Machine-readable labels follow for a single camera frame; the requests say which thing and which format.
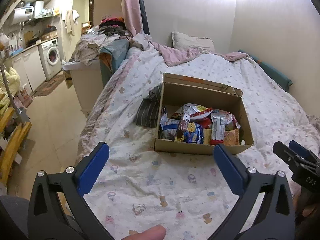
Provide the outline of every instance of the hand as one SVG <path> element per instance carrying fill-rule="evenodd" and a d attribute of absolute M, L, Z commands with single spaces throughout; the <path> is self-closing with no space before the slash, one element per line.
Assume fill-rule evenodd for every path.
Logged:
<path fill-rule="evenodd" d="M 163 240 L 166 230 L 163 226 L 155 226 L 148 230 L 131 236 L 126 236 L 122 240 Z"/>

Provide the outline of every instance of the doorway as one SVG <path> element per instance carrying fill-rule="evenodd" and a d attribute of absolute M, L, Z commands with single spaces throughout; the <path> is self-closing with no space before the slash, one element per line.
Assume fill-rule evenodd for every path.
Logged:
<path fill-rule="evenodd" d="M 94 4 L 94 0 L 89 0 L 89 21 L 91 21 L 91 26 L 94 26 L 94 24 L 93 24 L 93 4 Z"/>

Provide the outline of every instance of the floor mat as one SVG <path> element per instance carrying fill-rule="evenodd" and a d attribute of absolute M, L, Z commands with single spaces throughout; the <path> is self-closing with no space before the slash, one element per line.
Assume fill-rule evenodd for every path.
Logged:
<path fill-rule="evenodd" d="M 56 75 L 49 81 L 45 81 L 34 93 L 33 96 L 40 97 L 40 96 L 47 96 L 50 93 L 52 93 L 55 88 L 61 84 L 61 82 L 64 81 L 63 74 Z"/>

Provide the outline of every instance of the blue gripper pad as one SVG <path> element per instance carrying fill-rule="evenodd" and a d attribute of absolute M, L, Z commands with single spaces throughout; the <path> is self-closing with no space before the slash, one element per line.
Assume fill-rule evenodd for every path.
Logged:
<path fill-rule="evenodd" d="M 244 194 L 245 180 L 237 167 L 230 160 L 228 154 L 220 145 L 213 149 L 213 157 L 233 194 L 241 197 Z"/>
<path fill-rule="evenodd" d="M 310 156 L 309 151 L 294 140 L 290 141 L 289 148 L 304 159 L 308 159 Z"/>
<path fill-rule="evenodd" d="M 102 171 L 104 165 L 109 158 L 109 146 L 106 143 L 100 142 L 93 149 L 89 156 L 84 157 L 91 158 L 87 166 L 84 168 L 83 172 L 78 179 L 77 191 L 80 196 L 90 193 L 93 185 L 95 184 L 100 172 Z"/>

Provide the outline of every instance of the bedsheet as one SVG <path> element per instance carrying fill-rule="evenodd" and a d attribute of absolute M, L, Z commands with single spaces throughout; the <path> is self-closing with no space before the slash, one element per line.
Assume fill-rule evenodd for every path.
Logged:
<path fill-rule="evenodd" d="M 135 114 L 148 91 L 164 72 L 220 82 L 241 89 L 254 137 L 254 146 L 238 154 L 261 173 L 291 171 L 272 152 L 276 141 L 294 139 L 319 152 L 320 136 L 297 101 L 269 78 L 251 58 L 228 62 L 202 54 L 168 67 L 149 44 L 146 51 L 125 60 L 100 95 L 79 142 L 79 159 L 99 141 L 110 147 L 110 158 L 92 191 L 84 198 L 115 239 L 140 233 L 158 224 L 165 239 L 207 239 L 228 215 L 237 196 L 231 193 L 212 156 L 155 152 L 155 129 L 135 125 Z M 259 209 L 255 205 L 243 229 Z"/>

